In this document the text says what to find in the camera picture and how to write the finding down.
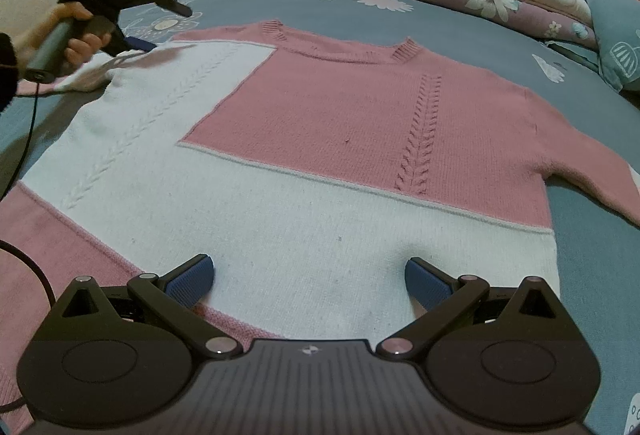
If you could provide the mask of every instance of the cable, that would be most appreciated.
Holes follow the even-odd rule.
[[[14,174],[9,179],[9,184],[6,185],[4,192],[2,193],[2,197],[0,197],[0,201],[4,199],[11,190],[14,185],[15,180],[18,178],[20,174],[20,170],[22,169],[22,165],[24,164],[24,160],[27,158],[27,153],[29,152],[29,146],[31,144],[31,136],[33,135],[33,128],[36,124],[36,111],[38,110],[38,94],[40,93],[40,84],[36,84],[36,93],[33,98],[33,115],[31,116],[31,126],[29,127],[29,135],[27,136],[27,142],[24,145],[24,150],[22,151],[22,157],[18,161],[18,166],[15,167]]]
[[[31,269],[31,271],[33,271],[33,273],[38,277],[40,283],[42,284],[44,292],[47,294],[49,306],[53,307],[54,303],[56,302],[56,295],[53,293],[53,289],[51,287],[51,284],[49,283],[49,280],[45,276],[42,269],[38,267],[37,263],[35,263],[26,253],[23,253],[20,249],[4,240],[0,240],[0,250],[15,256],[15,258],[19,259],[29,269]],[[19,397],[15,401],[12,401],[8,404],[0,405],[0,414],[21,408],[25,403],[26,401],[24,400],[24,397]]]

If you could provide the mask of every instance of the black sleeve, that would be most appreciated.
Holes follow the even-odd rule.
[[[14,98],[18,88],[18,68],[11,38],[0,32],[0,112]]]

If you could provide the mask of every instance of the metal screw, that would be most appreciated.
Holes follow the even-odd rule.
[[[388,354],[406,354],[414,348],[414,344],[404,338],[389,338],[382,341],[382,349]]]
[[[216,354],[226,354],[236,349],[238,343],[235,339],[220,336],[218,338],[211,338],[204,345],[208,351],[215,352]]]

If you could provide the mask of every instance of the bed sheet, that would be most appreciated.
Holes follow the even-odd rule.
[[[576,128],[603,142],[640,171],[635,139],[640,111],[591,70],[541,43],[487,20],[415,0],[181,0],[194,15],[145,6],[122,13],[126,33],[157,43],[191,28],[277,18],[342,40],[394,44],[411,36],[454,60],[492,70],[551,102]],[[26,170],[55,141],[75,111],[100,92],[65,94],[40,102]],[[0,120],[0,183],[21,151],[32,100],[17,100]],[[602,367],[602,384],[587,419],[598,434],[623,432],[632,397],[640,392],[640,307],[637,269],[640,232],[560,180],[547,184],[562,302]]]

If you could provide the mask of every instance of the ribbed neckline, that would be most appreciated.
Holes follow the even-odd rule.
[[[289,28],[279,20],[260,22],[260,32],[265,38],[275,42],[279,48],[303,54],[304,56],[345,63],[402,64],[413,59],[419,52],[424,50],[424,48],[415,43],[414,40],[406,38],[402,43],[389,46],[351,42],[354,44],[354,49],[358,48],[357,46],[364,46],[369,49],[354,50],[353,52],[330,52],[318,48],[312,40],[300,39],[294,36],[294,34],[308,35],[310,38],[318,36],[322,40],[334,39]],[[342,44],[350,43],[341,40],[335,41],[341,42]]]

